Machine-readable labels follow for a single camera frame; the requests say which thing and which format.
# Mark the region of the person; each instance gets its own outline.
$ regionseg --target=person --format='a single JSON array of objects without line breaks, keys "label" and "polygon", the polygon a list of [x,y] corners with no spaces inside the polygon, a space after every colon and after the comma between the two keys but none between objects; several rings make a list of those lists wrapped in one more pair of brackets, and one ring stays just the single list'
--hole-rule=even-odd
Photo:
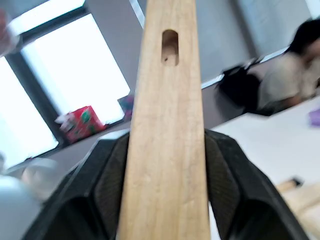
[{"label": "person", "polygon": [[258,109],[277,113],[316,95],[320,78],[320,19],[297,29],[287,51],[259,86]]}]

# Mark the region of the window frame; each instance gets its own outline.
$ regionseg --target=window frame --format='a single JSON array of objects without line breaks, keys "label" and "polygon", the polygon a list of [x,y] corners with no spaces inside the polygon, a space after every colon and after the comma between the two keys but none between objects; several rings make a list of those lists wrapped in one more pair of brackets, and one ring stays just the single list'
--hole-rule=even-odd
[{"label": "window frame", "polygon": [[[55,108],[54,102],[52,102],[46,91],[41,86],[40,81],[33,73],[31,67],[26,61],[26,58],[21,53],[21,50],[26,45],[43,37],[44,35],[49,34],[89,14],[91,13],[88,8],[85,5],[82,5],[49,21],[46,21],[28,31],[22,32],[20,34],[20,40],[15,49],[15,52],[4,56],[8,64],[12,68],[14,74],[16,75],[18,81],[24,88],[26,94],[29,96],[35,108],[38,110],[39,114],[58,142],[57,147],[34,157],[47,156],[49,153],[68,147],[86,138],[83,138],[77,142],[70,143],[66,135],[62,131],[60,131],[60,125],[55,122],[57,117],[60,115],[59,111]],[[108,130],[113,126],[121,123],[124,123],[123,119],[110,124],[108,126]]]}]

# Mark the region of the white desk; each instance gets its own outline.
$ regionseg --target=white desk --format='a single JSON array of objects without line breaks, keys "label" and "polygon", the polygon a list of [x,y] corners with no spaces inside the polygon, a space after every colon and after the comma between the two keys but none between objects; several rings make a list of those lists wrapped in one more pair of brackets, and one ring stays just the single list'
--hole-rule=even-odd
[{"label": "white desk", "polygon": [[274,184],[293,176],[320,181],[320,127],[309,112],[320,108],[320,96],[268,118],[243,115],[213,128],[237,140],[251,162]]}]

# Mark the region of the black backpack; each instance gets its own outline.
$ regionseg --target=black backpack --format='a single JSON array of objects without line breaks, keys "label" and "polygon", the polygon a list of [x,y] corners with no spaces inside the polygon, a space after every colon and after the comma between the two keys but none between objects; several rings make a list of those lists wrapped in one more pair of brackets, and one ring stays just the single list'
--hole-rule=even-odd
[{"label": "black backpack", "polygon": [[250,67],[236,66],[223,72],[219,89],[238,107],[244,107],[245,113],[258,110],[259,78],[248,73]]}]

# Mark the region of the wooden piece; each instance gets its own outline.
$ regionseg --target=wooden piece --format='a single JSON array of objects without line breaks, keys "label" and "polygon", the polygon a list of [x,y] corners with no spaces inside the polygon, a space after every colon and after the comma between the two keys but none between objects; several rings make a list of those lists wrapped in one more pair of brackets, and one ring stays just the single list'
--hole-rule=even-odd
[{"label": "wooden piece", "polygon": [[304,229],[320,239],[320,183],[281,194]]},{"label": "wooden piece", "polygon": [[195,0],[148,1],[136,93],[118,237],[209,240]]}]

